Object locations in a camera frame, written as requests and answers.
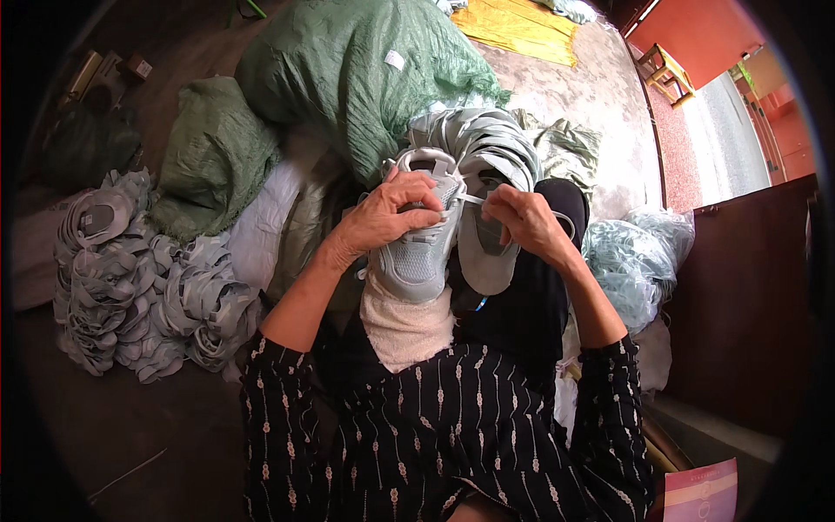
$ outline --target pile of shoe parts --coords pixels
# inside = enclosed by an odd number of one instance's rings
[[[115,360],[152,383],[185,357],[219,372],[255,332],[258,291],[235,280],[228,233],[184,248],[158,234],[151,186],[147,169],[113,170],[68,210],[54,251],[58,346],[97,376]]]

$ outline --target woman's right hand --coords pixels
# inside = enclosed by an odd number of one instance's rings
[[[577,251],[539,193],[522,192],[502,183],[481,208],[482,219],[501,221],[502,245],[514,241],[552,266],[563,264],[568,254]]]

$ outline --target yellow cloth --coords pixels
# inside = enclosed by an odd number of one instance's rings
[[[531,0],[469,0],[452,20],[468,37],[493,47],[574,67],[577,24]]]

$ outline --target white label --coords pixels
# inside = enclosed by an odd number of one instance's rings
[[[406,60],[395,50],[389,51],[386,55],[386,59],[383,61],[389,65],[393,65],[398,71],[402,71],[403,65],[406,65]]]
[[[151,64],[142,60],[141,62],[139,62],[139,65],[136,66],[136,73],[142,78],[148,78],[151,69]]]

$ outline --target woman's left hand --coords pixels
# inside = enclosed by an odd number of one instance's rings
[[[437,224],[443,208],[432,193],[435,185],[422,172],[399,172],[392,167],[386,179],[322,242],[322,253],[345,271],[365,252],[387,245],[408,231]],[[417,202],[424,208],[397,213],[407,203]]]

